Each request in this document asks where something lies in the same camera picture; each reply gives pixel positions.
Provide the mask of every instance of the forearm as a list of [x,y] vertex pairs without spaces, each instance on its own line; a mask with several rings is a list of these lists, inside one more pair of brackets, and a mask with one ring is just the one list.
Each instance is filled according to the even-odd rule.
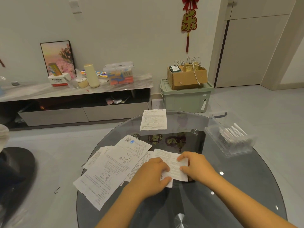
[[215,176],[207,187],[225,203],[245,228],[295,227],[230,184],[220,175]]
[[95,228],[127,228],[142,199],[125,187]]

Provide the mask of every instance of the flower painting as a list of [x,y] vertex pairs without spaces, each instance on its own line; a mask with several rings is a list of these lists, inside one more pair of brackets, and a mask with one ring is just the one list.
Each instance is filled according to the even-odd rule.
[[48,75],[49,64],[55,62],[62,73],[75,77],[75,64],[70,41],[40,43]]

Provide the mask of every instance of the marble countertop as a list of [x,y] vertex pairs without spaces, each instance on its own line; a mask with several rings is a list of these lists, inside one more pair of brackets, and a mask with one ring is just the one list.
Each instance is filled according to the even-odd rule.
[[0,96],[0,102],[19,101],[39,98],[53,98],[72,95],[96,94],[104,92],[114,92],[122,90],[135,90],[152,88],[153,81],[150,74],[142,76],[134,76],[134,83],[111,86],[109,82],[101,82],[99,87],[86,87],[83,89],[70,89],[68,86],[53,87],[50,83],[42,83],[35,85],[20,85],[2,87],[4,95]]

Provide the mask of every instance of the green plastic storage box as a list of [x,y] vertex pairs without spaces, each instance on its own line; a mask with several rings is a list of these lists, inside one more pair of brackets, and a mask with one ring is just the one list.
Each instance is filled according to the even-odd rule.
[[172,90],[168,80],[162,79],[159,86],[167,110],[190,113],[206,112],[211,91],[214,90],[214,86],[209,82],[196,89]]

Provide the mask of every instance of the light switch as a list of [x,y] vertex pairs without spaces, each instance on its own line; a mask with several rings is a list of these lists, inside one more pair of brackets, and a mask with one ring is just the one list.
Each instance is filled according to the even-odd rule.
[[79,6],[79,3],[78,3],[78,0],[69,0],[69,5],[72,9],[72,13],[73,14],[80,14],[82,13],[81,9],[80,9],[80,6]]

